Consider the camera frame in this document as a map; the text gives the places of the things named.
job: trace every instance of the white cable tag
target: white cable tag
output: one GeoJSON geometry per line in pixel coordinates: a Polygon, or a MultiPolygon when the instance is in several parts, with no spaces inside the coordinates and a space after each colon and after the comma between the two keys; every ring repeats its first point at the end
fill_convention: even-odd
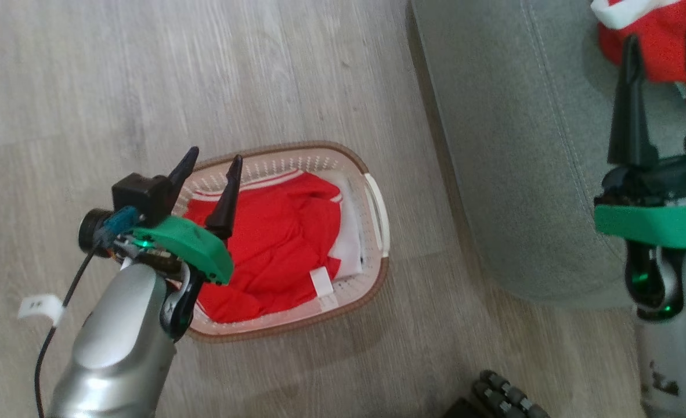
{"type": "Polygon", "coordinates": [[[309,277],[312,278],[312,284],[315,286],[317,297],[328,296],[333,293],[333,284],[330,283],[330,275],[327,273],[327,268],[315,268],[309,272],[309,277]]]}
{"type": "Polygon", "coordinates": [[[62,301],[54,294],[36,294],[36,296],[24,297],[20,302],[19,319],[43,315],[52,320],[53,326],[57,326],[62,313],[64,313],[62,301]]]}

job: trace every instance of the stitching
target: stitching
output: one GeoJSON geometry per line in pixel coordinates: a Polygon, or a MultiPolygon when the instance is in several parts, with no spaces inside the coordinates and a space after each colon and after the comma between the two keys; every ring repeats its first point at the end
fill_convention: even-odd
{"type": "MultiPolygon", "coordinates": [[[[554,85],[554,83],[551,82],[551,80],[553,79],[553,72],[550,68],[549,59],[547,59],[547,48],[545,48],[544,46],[544,38],[542,38],[539,28],[532,24],[532,22],[536,21],[536,13],[534,11],[534,6],[532,5],[531,1],[522,0],[521,12],[523,13],[523,19],[526,22],[529,31],[534,33],[534,35],[536,36],[536,40],[539,40],[540,52],[537,50],[537,46],[534,42],[534,37],[532,37],[532,48],[534,49],[535,59],[537,61],[537,65],[539,66],[539,68],[543,69],[547,74],[547,76],[542,77],[542,79],[544,82],[545,91],[547,92],[547,96],[550,98],[550,104],[553,110],[552,116],[555,121],[557,133],[561,138],[562,146],[565,151],[565,157],[568,159],[569,167],[573,171],[573,183],[575,183],[576,185],[576,193],[577,195],[579,195],[579,198],[582,199],[585,212],[589,216],[589,219],[587,219],[586,222],[591,223],[590,219],[593,218],[593,211],[587,204],[587,202],[590,201],[590,191],[588,190],[585,178],[582,177],[581,171],[579,169],[579,158],[577,157],[576,148],[574,147],[572,141],[568,140],[568,137],[571,136],[571,132],[569,132],[568,127],[568,119],[566,119],[564,108],[563,106],[561,106],[560,101],[558,100],[559,94],[557,92],[557,87],[556,85],[554,85]],[[529,19],[529,16],[527,16],[526,14],[526,8],[524,7],[525,3],[528,3],[529,5],[529,13],[531,14],[531,19],[529,19]],[[539,61],[539,53],[541,53],[541,62],[539,61]],[[561,123],[557,119],[557,114],[559,114],[560,116],[561,123]]],[[[595,233],[594,240],[606,246],[611,251],[611,253],[614,254],[618,259],[624,260],[624,257],[622,257],[619,251],[617,251],[617,249],[611,245],[611,241],[608,239],[608,237],[600,236],[597,233],[595,233]]]]}

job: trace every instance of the green plastic part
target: green plastic part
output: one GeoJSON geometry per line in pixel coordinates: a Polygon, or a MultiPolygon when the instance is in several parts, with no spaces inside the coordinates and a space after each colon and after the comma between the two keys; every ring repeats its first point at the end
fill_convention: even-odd
{"type": "Polygon", "coordinates": [[[595,229],[606,235],[621,236],[665,248],[686,249],[686,206],[595,207],[595,229]]]}
{"type": "Polygon", "coordinates": [[[139,240],[158,246],[194,265],[211,283],[229,283],[234,263],[224,243],[211,232],[188,219],[170,216],[154,228],[131,230],[139,240]]]}

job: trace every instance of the brown basket rim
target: brown basket rim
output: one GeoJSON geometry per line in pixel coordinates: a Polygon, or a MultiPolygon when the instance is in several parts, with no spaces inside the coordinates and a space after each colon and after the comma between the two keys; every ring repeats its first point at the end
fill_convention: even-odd
{"type": "MultiPolygon", "coordinates": [[[[364,161],[362,161],[356,153],[340,143],[330,142],[327,140],[310,140],[297,143],[288,143],[287,145],[273,145],[273,146],[261,146],[259,148],[254,148],[248,151],[242,151],[241,153],[229,153],[224,154],[224,156],[210,158],[208,160],[202,161],[196,164],[194,171],[203,170],[208,167],[213,167],[218,164],[226,164],[234,158],[237,154],[241,154],[243,158],[260,156],[261,154],[278,153],[281,151],[293,151],[293,150],[313,150],[315,148],[326,148],[329,150],[338,151],[348,157],[361,171],[361,174],[367,174],[369,168],[366,167],[364,161]]],[[[384,285],[385,277],[389,270],[389,257],[382,257],[380,261],[380,272],[377,275],[371,289],[369,289],[364,296],[360,297],[357,301],[351,304],[332,309],[328,312],[324,312],[320,315],[315,315],[311,318],[298,320],[292,323],[285,323],[284,325],[272,326],[270,328],[264,328],[263,330],[247,331],[246,333],[229,334],[224,336],[216,336],[211,334],[200,333],[199,331],[189,328],[187,333],[195,341],[207,342],[207,343],[225,343],[232,341],[248,340],[253,338],[263,338],[267,336],[274,336],[280,333],[285,333],[286,331],[298,330],[304,326],[314,325],[314,323],[319,323],[325,320],[329,320],[340,315],[345,315],[346,313],[352,312],[355,309],[359,309],[370,302],[374,296],[380,291],[384,285]]]]}

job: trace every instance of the wooden floor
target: wooden floor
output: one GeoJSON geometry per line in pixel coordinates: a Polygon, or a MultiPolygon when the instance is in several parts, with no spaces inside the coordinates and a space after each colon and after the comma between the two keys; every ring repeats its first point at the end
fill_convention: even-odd
{"type": "MultiPolygon", "coordinates": [[[[301,140],[343,143],[371,168],[391,217],[388,282],[360,310],[277,338],[184,339],[157,416],[437,417],[483,368],[554,418],[641,416],[627,312],[532,306],[481,272],[408,10],[0,0],[0,416],[35,416],[49,325],[16,320],[20,299],[64,295],[78,223],[115,180],[165,172],[189,145],[208,158],[301,140]]],[[[115,270],[94,262],[75,292],[44,363],[46,404],[115,270]]]]}

